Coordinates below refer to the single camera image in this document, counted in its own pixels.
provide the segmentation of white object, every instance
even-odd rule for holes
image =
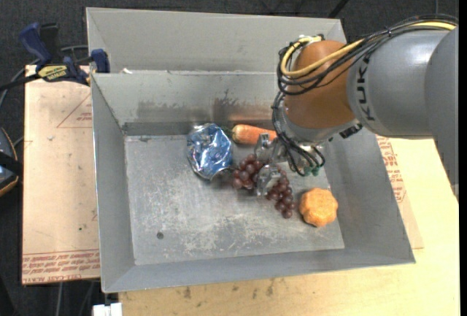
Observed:
[[[121,303],[112,303],[109,306],[97,304],[93,306],[93,316],[122,316],[123,309]]]

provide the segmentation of yellow object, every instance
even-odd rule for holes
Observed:
[[[49,64],[44,66],[37,74],[43,79],[51,81],[66,76],[67,69],[68,67],[63,64]]]
[[[338,206],[332,192],[313,188],[301,196],[298,210],[308,224],[320,227],[336,219]]]

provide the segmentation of blue clamp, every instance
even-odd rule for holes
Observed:
[[[19,36],[24,48],[35,55],[39,61],[36,64],[36,75],[48,82],[74,81],[79,84],[89,84],[89,74],[81,70],[69,56],[63,57],[63,63],[50,63],[53,56],[47,50],[39,35],[40,26],[32,23],[25,27]],[[107,54],[102,49],[93,50],[90,54],[94,68],[91,72],[110,73],[110,63]]]

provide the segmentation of carrot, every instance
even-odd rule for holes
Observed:
[[[237,124],[232,128],[232,140],[237,144],[256,144],[260,134],[269,134],[269,140],[276,138],[276,132],[257,126]]]

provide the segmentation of cardboard sheet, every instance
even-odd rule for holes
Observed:
[[[401,211],[402,221],[404,222],[410,245],[412,249],[421,249],[423,248],[422,236],[420,235],[417,221],[410,205],[409,195],[404,185],[404,176],[397,162],[397,154],[394,152],[390,139],[377,136],[377,141],[381,149],[383,161],[385,162],[387,175],[393,186],[395,199]]]
[[[25,100],[22,283],[98,278],[90,88],[38,80]]]

